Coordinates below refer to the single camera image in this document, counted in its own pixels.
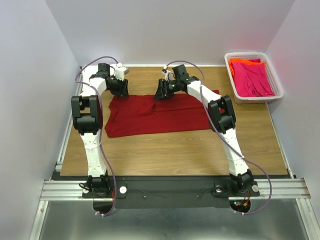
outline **metal floor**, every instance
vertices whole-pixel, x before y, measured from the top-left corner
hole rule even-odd
[[[254,199],[251,209],[265,200]],[[95,216],[91,201],[50,201],[41,240],[308,240],[295,199],[273,199],[258,214],[230,209],[118,209]]]

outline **orange cloth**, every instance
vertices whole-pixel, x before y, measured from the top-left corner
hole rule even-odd
[[[248,64],[248,65],[259,65],[259,64],[263,64],[264,66],[266,66],[266,62],[263,61],[263,62],[256,62],[255,59],[253,60],[244,60],[244,59],[241,59],[241,58],[231,58],[230,61],[229,61],[229,67],[230,67],[230,71],[231,71],[231,74],[232,74],[232,78],[233,78],[233,82],[235,82],[235,70],[234,68],[232,67],[232,63],[243,63],[243,64]]]

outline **pink cloth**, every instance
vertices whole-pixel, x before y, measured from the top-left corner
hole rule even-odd
[[[247,65],[242,62],[233,62],[234,81],[236,92],[241,97],[270,97],[272,91],[263,64]]]

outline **white arm segment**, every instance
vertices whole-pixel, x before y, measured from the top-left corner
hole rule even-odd
[[[88,162],[88,176],[100,177],[105,175],[107,167],[100,149],[101,129],[98,130],[96,135],[93,133],[85,133],[80,135],[84,144],[86,159]]]
[[[125,75],[129,72],[129,69],[122,66],[121,63],[111,64],[111,66],[114,67],[115,70],[110,68],[110,74],[123,81],[125,79]],[[98,71],[98,66],[89,67],[89,69],[86,69],[86,74],[83,75],[83,81],[89,83],[90,86],[95,87],[98,90],[99,95],[101,95],[107,89],[106,80],[101,77],[90,78],[91,75]],[[80,96],[89,97],[91,95],[97,95],[96,91],[89,86],[84,86]],[[88,176],[92,177],[100,177],[100,175],[105,175],[107,171],[107,166],[100,149],[100,133],[101,129],[98,130],[96,135],[93,133],[85,133],[84,135],[80,134],[88,162]]]
[[[190,84],[188,84],[187,93],[195,97],[196,99],[198,99],[200,102],[202,102],[201,95],[200,95],[200,84],[201,84],[200,81],[193,81]],[[204,100],[205,106],[208,106],[209,102],[217,101],[221,98],[221,95],[214,93],[204,85],[202,86],[202,93],[203,93],[203,100]],[[237,140],[235,129],[229,129],[226,131],[225,134],[221,134],[221,135],[235,150],[237,150],[240,154],[242,154],[238,140]],[[223,141],[221,142],[222,142],[222,146],[223,146],[226,158],[228,159],[228,162],[229,162],[230,174],[237,176],[238,174],[242,175],[246,173],[249,169],[246,162],[242,158],[240,158],[237,154],[235,154],[234,151],[230,149]]]

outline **red cloth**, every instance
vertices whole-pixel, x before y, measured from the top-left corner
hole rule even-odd
[[[110,138],[210,129],[203,104],[188,94],[161,101],[153,95],[114,96],[109,108],[104,129]]]
[[[248,65],[233,62],[234,82],[236,92],[241,97],[269,97],[274,96],[263,64]]]

